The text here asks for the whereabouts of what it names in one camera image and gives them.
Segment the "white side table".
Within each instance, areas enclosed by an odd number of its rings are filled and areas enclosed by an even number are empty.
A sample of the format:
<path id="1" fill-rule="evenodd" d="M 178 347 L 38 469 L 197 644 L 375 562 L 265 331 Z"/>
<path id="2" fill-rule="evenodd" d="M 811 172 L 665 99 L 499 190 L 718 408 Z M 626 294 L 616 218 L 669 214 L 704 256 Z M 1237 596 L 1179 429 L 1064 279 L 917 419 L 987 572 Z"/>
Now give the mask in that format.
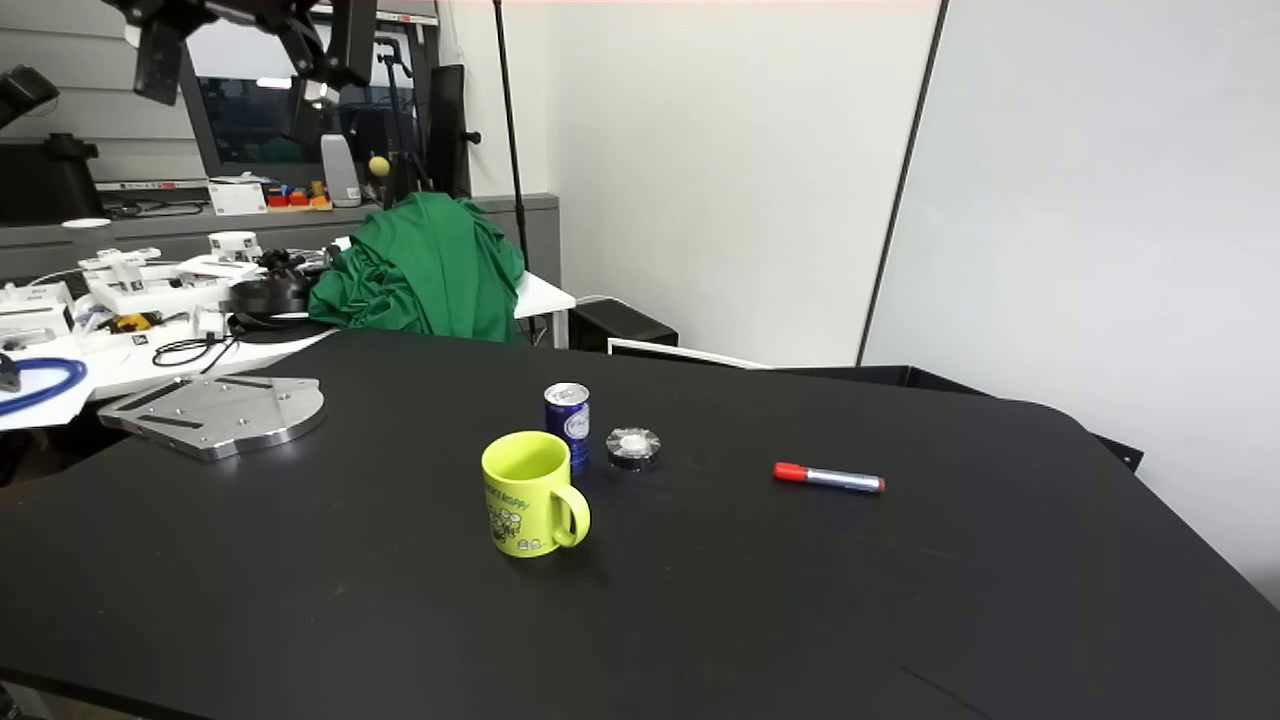
<path id="1" fill-rule="evenodd" d="M 0 429 L 56 429 L 68 425 L 93 392 L 108 387 L 108 366 L 86 357 L 84 339 L 34 344 L 15 357 L 15 387 L 0 392 Z"/>

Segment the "black diagonal pole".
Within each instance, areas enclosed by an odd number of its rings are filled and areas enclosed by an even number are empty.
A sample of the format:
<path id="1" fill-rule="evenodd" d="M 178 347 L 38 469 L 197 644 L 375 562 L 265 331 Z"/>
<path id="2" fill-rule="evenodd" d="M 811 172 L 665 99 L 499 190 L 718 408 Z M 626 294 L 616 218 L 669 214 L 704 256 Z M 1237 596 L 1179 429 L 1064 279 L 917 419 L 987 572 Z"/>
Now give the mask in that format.
<path id="1" fill-rule="evenodd" d="M 923 45 L 923 66 L 920 66 L 920 82 L 917 82 L 917 96 L 913 96 L 913 117 L 908 117 L 908 133 L 904 133 L 904 152 L 900 152 L 900 167 L 894 167 L 894 186 L 892 186 L 892 206 L 888 206 L 888 222 L 884 222 L 884 238 L 879 238 L 879 252 L 876 252 L 876 272 L 866 284 L 862 323 L 861 323 L 861 339 L 857 339 L 857 367 L 866 361 L 866 347 L 871 347 L 871 328 L 876 328 L 876 314 L 879 314 L 879 295 L 884 295 L 884 279 L 888 279 L 888 265 L 892 265 L 892 244 L 900 232 L 900 214 L 904 214 L 904 198 L 908 198 L 908 179 L 913 179 L 913 163 L 917 163 L 920 124 L 928 112 L 934 57 L 939 57 L 939 45 L 947 32 L 947 16 L 953 16 L 953 0 L 934 0 L 928 45 Z"/>

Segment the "red capped grey marker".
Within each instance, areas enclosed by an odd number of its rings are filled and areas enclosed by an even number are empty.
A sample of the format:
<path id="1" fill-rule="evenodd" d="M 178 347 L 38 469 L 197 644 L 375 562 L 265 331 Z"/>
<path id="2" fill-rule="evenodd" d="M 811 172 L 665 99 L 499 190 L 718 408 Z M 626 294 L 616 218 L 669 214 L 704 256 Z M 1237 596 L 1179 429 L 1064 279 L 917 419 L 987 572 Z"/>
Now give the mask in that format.
<path id="1" fill-rule="evenodd" d="M 861 491 L 861 496 L 879 496 L 888 490 L 879 477 L 811 469 L 811 465 L 790 465 L 790 462 L 777 462 L 773 481 L 777 485 L 805 485 L 805 490 L 839 490 L 839 491 Z"/>

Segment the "small blue can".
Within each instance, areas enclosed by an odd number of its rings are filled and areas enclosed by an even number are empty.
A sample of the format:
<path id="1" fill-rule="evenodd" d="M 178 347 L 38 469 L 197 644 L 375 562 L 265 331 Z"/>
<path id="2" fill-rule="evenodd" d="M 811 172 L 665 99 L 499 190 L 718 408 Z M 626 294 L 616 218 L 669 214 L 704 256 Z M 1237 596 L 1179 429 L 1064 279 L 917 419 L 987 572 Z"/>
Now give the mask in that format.
<path id="1" fill-rule="evenodd" d="M 543 429 L 566 443 L 566 469 L 587 469 L 593 439 L 593 392 L 573 380 L 555 380 L 543 387 Z"/>

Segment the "green cloth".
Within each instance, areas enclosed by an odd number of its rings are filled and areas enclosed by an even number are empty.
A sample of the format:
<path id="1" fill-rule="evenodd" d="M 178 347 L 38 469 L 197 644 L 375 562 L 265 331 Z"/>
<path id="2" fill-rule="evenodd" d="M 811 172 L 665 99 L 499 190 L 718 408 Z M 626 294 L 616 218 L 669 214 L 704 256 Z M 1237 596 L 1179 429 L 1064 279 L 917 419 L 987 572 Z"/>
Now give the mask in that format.
<path id="1" fill-rule="evenodd" d="M 411 193 L 353 232 L 316 276 L 306 318 L 337 328 L 509 344 L 521 279 L 521 248 L 473 206 Z"/>

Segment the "grey metal plate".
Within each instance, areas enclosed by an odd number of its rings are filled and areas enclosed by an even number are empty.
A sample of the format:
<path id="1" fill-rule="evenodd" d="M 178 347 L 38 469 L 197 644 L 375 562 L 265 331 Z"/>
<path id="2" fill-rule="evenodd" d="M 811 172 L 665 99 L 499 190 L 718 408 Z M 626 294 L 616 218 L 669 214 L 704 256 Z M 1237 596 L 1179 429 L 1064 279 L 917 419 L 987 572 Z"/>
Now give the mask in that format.
<path id="1" fill-rule="evenodd" d="M 199 376 L 105 406 L 98 419 L 197 462 L 232 462 L 290 443 L 321 412 L 322 384 L 310 376 Z"/>

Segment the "black monitor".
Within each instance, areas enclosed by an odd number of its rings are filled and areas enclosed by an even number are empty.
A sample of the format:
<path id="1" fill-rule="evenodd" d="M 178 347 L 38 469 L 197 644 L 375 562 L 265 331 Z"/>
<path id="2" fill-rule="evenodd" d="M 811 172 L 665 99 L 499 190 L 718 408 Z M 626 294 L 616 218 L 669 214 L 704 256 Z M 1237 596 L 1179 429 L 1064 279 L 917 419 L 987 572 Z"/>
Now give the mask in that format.
<path id="1" fill-rule="evenodd" d="M 435 27 L 379 0 L 163 0 L 143 27 L 206 179 L 366 200 L 411 149 Z"/>

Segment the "yellow green mug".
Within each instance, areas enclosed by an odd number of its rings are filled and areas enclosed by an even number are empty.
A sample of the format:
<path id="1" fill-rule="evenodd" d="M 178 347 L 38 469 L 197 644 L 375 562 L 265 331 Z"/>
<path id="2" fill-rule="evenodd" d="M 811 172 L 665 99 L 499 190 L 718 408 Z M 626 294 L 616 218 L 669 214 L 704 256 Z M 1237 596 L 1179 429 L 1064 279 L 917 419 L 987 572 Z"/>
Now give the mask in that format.
<path id="1" fill-rule="evenodd" d="M 487 536 L 509 562 L 581 549 L 593 505 L 573 485 L 573 453 L 550 431 L 502 431 L 479 453 Z"/>

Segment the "small shiny round object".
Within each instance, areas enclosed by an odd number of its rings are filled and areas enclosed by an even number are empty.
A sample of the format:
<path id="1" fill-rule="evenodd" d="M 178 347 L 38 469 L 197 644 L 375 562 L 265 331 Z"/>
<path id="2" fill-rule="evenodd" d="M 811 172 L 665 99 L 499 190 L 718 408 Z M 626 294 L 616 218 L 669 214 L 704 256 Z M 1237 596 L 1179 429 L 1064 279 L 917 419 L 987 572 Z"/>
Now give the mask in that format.
<path id="1" fill-rule="evenodd" d="M 655 462 L 658 438 L 652 429 L 612 429 L 605 449 L 616 465 L 634 469 Z"/>

